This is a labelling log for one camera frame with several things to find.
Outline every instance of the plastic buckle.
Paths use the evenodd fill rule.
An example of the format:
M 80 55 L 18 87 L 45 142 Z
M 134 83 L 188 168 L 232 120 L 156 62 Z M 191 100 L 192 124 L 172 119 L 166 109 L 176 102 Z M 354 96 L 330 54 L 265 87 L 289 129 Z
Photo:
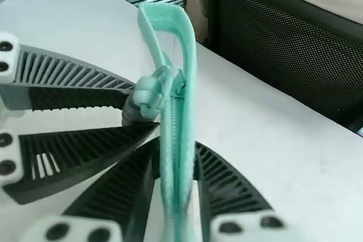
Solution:
M 173 69 L 163 65 L 152 76 L 142 77 L 136 83 L 133 102 L 140 107 L 144 118 L 155 118 L 170 97 Z

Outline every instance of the mounting hole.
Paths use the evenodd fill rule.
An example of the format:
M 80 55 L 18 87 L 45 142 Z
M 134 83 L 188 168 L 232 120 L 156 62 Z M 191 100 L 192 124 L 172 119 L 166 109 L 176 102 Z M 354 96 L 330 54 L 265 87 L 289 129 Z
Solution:
M 88 236 L 88 242 L 107 242 L 111 233 L 106 228 L 98 228 Z
M 0 51 L 10 51 L 12 50 L 12 44 L 7 41 L 0 42 Z
M 48 229 L 45 237 L 49 241 L 57 241 L 65 237 L 68 231 L 69 231 L 69 225 L 67 223 L 58 223 L 56 225 L 51 226 L 51 228 Z
M 242 230 L 242 227 L 235 222 L 225 222 L 220 225 L 220 232 L 240 233 L 240 232 L 243 232 L 243 230 Z
M 9 65 L 4 61 L 0 61 L 0 72 L 5 72 L 8 69 Z
M 12 136 L 9 133 L 0 134 L 0 147 L 6 147 L 12 143 Z
M 275 216 L 265 216 L 261 220 L 261 226 L 264 228 L 283 228 L 284 224 Z
M 5 160 L 0 162 L 0 175 L 7 176 L 12 174 L 16 169 L 16 165 L 11 160 Z

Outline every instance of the mint green velcro strap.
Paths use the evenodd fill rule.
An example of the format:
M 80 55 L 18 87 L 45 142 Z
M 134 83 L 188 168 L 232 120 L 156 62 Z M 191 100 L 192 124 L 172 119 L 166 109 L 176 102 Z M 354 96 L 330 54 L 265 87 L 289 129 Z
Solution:
M 179 39 L 183 50 L 183 70 L 173 78 L 170 99 L 166 100 L 164 108 L 161 109 L 160 172 L 164 204 L 163 241 L 189 242 L 193 240 L 188 206 L 195 159 L 195 34 L 188 15 L 179 6 L 143 3 L 138 10 L 139 27 L 157 69 L 163 66 L 172 67 L 172 63 L 161 49 L 155 31 L 173 33 Z M 161 88 L 153 80 L 149 85 L 149 92 L 143 94 L 156 94 Z

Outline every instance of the chair backrest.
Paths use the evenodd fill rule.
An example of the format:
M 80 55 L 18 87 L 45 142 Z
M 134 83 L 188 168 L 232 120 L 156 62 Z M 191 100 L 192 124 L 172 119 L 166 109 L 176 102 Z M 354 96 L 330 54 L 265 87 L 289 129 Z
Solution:
M 303 0 L 208 0 L 213 51 L 348 126 L 363 113 L 363 25 Z

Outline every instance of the white table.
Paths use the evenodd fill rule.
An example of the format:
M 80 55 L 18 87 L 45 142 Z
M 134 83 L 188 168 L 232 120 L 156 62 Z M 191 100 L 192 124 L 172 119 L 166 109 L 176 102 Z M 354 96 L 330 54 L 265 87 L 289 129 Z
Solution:
M 22 44 L 134 82 L 153 70 L 137 9 L 123 0 L 5 0 L 0 30 L 14 33 Z M 161 35 L 161 42 L 174 61 L 181 59 L 173 39 Z M 197 54 L 197 140 L 221 154 L 278 213 L 316 241 L 361 241 L 363 139 L 200 45 Z M 64 121 L 65 114 L 82 124 Z M 19 133 L 97 128 L 119 125 L 119 116 L 110 109 L 36 112 L 7 126 Z M 16 241 L 37 218 L 61 213 L 91 182 L 25 206 L 1 192 L 2 241 Z

